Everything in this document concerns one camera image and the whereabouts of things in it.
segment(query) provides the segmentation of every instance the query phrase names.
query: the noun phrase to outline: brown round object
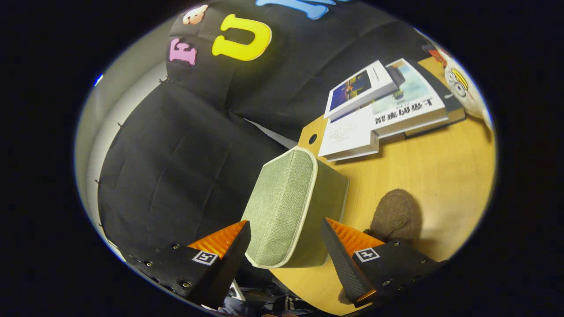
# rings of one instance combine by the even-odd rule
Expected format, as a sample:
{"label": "brown round object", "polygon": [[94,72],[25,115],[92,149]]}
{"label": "brown round object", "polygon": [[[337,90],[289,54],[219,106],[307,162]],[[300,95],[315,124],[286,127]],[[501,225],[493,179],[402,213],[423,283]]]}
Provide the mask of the brown round object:
{"label": "brown round object", "polygon": [[417,201],[405,190],[395,189],[382,197],[370,229],[383,242],[402,239],[412,244],[421,234],[422,217]]}

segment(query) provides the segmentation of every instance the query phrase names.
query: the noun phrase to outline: plush toy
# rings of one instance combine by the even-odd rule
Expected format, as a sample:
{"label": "plush toy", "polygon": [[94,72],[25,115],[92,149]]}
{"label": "plush toy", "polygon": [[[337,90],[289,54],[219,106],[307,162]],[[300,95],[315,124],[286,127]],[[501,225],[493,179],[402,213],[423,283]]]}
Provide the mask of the plush toy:
{"label": "plush toy", "polygon": [[[419,240],[423,217],[419,205],[407,191],[396,188],[386,193],[378,203],[370,228],[363,232],[385,243],[402,239],[408,244]],[[342,289],[337,299],[340,303],[350,305]]]}
{"label": "plush toy", "polygon": [[447,63],[444,68],[444,77],[454,97],[464,106],[466,113],[473,117],[482,118],[487,127],[493,131],[490,113],[472,78],[443,49],[438,49],[438,51]]}

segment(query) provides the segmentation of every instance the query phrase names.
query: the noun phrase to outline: book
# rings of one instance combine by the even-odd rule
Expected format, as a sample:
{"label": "book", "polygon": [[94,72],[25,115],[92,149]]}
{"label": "book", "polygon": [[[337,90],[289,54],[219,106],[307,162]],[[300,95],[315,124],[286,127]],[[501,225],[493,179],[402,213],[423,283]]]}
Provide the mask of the book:
{"label": "book", "polygon": [[460,104],[460,102],[458,102],[458,100],[455,103],[445,103],[445,109],[447,110],[448,120],[407,130],[404,132],[406,134],[406,138],[414,137],[466,119],[464,107]]}
{"label": "book", "polygon": [[328,162],[378,153],[379,140],[370,131],[369,107],[361,107],[338,120],[327,120],[318,156]]}
{"label": "book", "polygon": [[413,65],[398,59],[386,66],[390,73],[398,73],[403,81],[392,94],[374,100],[371,130],[379,138],[447,121],[443,100]]}
{"label": "book", "polygon": [[422,66],[399,59],[386,71],[397,89],[328,119],[318,156],[337,161],[377,153],[381,138],[413,135],[465,117],[462,105],[447,98],[449,89]]}
{"label": "book", "polygon": [[335,120],[373,99],[397,91],[398,85],[379,60],[331,89],[324,118]]}
{"label": "book", "polygon": [[452,92],[441,80],[437,78],[435,74],[431,74],[423,66],[413,63],[412,64],[421,75],[431,84],[433,89],[441,97],[444,103],[445,110],[447,111],[448,120],[437,122],[435,124],[425,125],[415,129],[410,129],[405,131],[406,138],[415,137],[427,131],[435,130],[440,127],[450,125],[461,120],[466,119],[466,112],[464,107],[456,98],[453,97]]}

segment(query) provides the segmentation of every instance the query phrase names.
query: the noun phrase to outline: felt letter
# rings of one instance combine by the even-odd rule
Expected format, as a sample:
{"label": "felt letter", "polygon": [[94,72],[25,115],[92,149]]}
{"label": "felt letter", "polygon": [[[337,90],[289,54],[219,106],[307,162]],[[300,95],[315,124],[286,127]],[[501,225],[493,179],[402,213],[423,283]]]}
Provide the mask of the felt letter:
{"label": "felt letter", "polygon": [[219,28],[222,31],[230,28],[251,31],[254,33],[254,40],[250,44],[245,45],[228,41],[225,39],[225,36],[220,35],[215,38],[211,47],[211,53],[214,56],[223,54],[234,59],[253,60],[262,55],[272,39],[272,31],[268,25],[259,21],[241,19],[235,17],[234,14],[226,16]]}
{"label": "felt letter", "polygon": [[[333,0],[308,0],[309,2],[324,3],[326,5],[335,5]],[[264,6],[268,4],[281,5],[296,10],[300,10],[306,13],[306,16],[311,20],[317,20],[326,14],[329,9],[323,5],[311,5],[309,3],[303,2],[301,0],[257,0],[255,2],[257,6]]]}
{"label": "felt letter", "polygon": [[180,39],[178,38],[170,41],[169,59],[171,61],[175,59],[187,61],[190,65],[196,64],[196,49],[187,51],[186,49],[189,48],[190,45],[186,43],[178,43],[179,41]]}

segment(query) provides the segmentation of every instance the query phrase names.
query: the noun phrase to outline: fabric box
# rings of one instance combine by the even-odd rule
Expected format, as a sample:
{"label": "fabric box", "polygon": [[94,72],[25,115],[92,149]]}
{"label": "fabric box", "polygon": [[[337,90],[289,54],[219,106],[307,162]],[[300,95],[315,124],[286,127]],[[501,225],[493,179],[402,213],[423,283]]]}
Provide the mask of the fabric box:
{"label": "fabric box", "polygon": [[241,220],[250,221],[245,253],[255,267],[321,266],[328,252],[321,220],[341,220],[349,180],[294,147],[264,164]]}

